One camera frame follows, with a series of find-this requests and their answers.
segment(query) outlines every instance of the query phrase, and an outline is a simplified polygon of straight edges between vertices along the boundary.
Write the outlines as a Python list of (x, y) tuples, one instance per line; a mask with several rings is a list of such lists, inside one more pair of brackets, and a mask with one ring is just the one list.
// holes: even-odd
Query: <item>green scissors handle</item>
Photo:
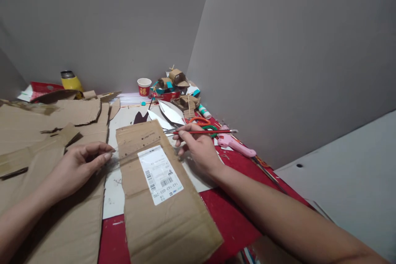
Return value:
[[(212, 129), (212, 130), (216, 130), (217, 131), (217, 128), (215, 126), (213, 126), (213, 125), (204, 126), (204, 127), (202, 127), (202, 129), (204, 129), (204, 130)], [(215, 138), (216, 136), (217, 136), (217, 133), (214, 133), (214, 134), (210, 135), (211, 138)]]

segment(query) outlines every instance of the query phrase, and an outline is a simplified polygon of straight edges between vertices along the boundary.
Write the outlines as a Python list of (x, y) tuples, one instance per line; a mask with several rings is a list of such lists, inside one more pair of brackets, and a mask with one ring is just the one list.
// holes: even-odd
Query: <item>yellow thermos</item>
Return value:
[[(81, 86), (80, 80), (74, 73), (70, 70), (61, 71), (62, 85), (67, 90), (78, 90), (84, 92), (84, 89)], [(81, 93), (76, 95), (76, 99), (82, 99)]]

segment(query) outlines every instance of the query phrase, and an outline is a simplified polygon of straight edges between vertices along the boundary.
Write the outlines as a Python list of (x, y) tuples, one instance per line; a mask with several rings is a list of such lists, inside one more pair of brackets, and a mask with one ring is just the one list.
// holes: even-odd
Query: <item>table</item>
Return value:
[[(213, 118), (210, 121), (212, 125), (218, 124)], [(221, 157), (225, 165), (258, 182), (278, 189), (249, 158), (235, 151), (223, 150), (219, 146), (216, 146), (216, 150), (220, 155), (228, 156), (228, 158)], [(310, 207), (300, 195), (277, 177), (270, 167), (266, 169), (279, 181), (280, 185), (291, 197)], [(262, 235), (251, 221), (244, 216), (242, 210), (220, 188), (202, 192), (200, 196), (224, 239), (224, 243), (206, 262), (207, 264), (224, 262)], [(124, 222), (124, 215), (103, 220), (99, 264), (130, 264)]]

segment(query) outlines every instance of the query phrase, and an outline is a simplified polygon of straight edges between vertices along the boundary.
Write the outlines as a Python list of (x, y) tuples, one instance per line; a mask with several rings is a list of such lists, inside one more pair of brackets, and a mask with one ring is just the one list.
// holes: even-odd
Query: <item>fingernail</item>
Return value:
[(104, 158), (106, 159), (106, 161), (109, 161), (112, 155), (112, 153), (106, 153), (104, 154)]

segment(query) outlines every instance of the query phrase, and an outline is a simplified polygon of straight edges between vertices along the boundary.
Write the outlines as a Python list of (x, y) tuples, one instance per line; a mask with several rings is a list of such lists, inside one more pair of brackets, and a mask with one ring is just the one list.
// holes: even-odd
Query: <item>pink glue gun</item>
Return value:
[[(220, 130), (229, 130), (226, 125), (222, 125)], [(248, 149), (246, 146), (243, 146), (239, 142), (237, 142), (230, 134), (219, 134), (219, 140), (217, 141), (221, 147), (231, 147), (235, 151), (241, 153), (245, 157), (252, 158), (256, 155), (254, 150)]]

